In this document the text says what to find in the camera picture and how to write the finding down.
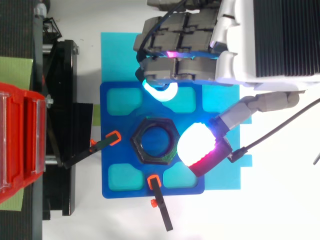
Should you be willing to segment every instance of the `glowing fingertip sensor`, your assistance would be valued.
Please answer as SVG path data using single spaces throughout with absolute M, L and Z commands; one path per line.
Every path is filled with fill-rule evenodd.
M 194 175 L 201 177 L 230 156 L 232 148 L 226 138 L 216 139 L 205 124 L 194 123 L 181 135 L 177 153 Z
M 146 80 L 142 82 L 144 89 L 150 93 L 159 102 L 167 102 L 173 99 L 178 92 L 178 83 L 172 82 L 169 84 L 167 89 L 163 91 L 158 91 L 154 87 L 150 86 Z
M 215 149 L 216 138 L 203 123 L 192 124 L 181 135 L 177 153 L 181 161 L 188 167 L 200 161 Z

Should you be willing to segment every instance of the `screw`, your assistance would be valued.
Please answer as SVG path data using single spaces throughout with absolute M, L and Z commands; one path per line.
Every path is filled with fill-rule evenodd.
M 54 100 L 51 98 L 50 94 L 46 96 L 45 102 L 48 109 L 51 108 L 52 104 L 54 104 Z
M 79 55 L 79 47 L 78 46 L 73 46 L 73 54 Z

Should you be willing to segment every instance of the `metal rod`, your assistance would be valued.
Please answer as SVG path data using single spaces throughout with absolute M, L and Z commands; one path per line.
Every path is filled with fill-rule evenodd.
M 43 44 L 43 46 L 42 46 L 42 53 L 43 53 L 43 54 L 46 54 L 46 55 L 49 55 L 50 52 L 51 52 L 52 47 L 53 47 L 52 44 Z
M 58 165 L 56 156 L 54 155 L 45 156 L 45 165 Z

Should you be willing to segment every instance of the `black heat sink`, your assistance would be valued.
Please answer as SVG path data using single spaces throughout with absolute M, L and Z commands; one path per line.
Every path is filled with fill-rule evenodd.
M 320 0 L 253 0 L 256 77 L 320 73 Z

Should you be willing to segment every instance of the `purple light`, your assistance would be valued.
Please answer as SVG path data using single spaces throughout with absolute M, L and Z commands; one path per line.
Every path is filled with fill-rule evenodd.
M 177 56 L 177 53 L 174 51 L 167 51 L 166 54 L 168 55 L 168 58 L 175 58 Z

